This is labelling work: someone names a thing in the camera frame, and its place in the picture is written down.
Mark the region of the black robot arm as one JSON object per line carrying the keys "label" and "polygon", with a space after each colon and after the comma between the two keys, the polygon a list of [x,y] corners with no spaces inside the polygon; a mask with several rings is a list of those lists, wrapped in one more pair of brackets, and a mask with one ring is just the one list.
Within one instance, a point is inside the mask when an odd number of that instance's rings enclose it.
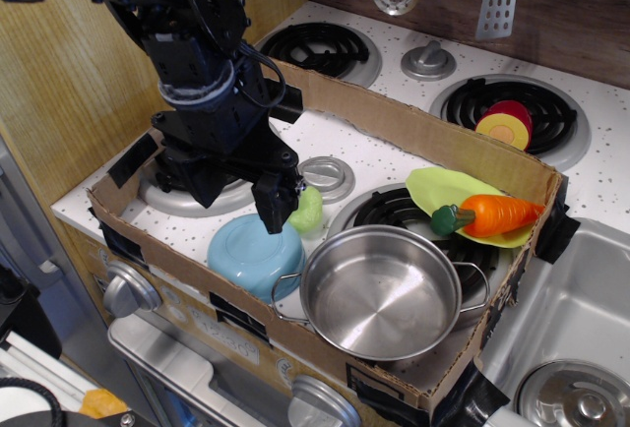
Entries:
{"label": "black robot arm", "polygon": [[272,61],[244,40],[244,0],[90,1],[108,7],[157,71],[169,106],[152,119],[162,135],[159,185],[209,207],[230,180],[248,181],[260,219],[279,233],[304,182],[270,119],[296,121],[302,96],[282,75],[264,77]]}

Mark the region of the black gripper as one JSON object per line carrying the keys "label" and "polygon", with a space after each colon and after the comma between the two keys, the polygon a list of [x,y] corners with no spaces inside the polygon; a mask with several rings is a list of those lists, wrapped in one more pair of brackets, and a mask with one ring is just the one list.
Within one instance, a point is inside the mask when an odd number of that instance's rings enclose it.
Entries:
{"label": "black gripper", "polygon": [[283,76],[264,77],[269,63],[222,60],[201,84],[162,84],[170,108],[152,124],[168,173],[199,204],[208,208],[230,178],[243,179],[267,232],[278,234],[298,209],[301,176],[297,153],[271,130],[270,114],[289,88]]}

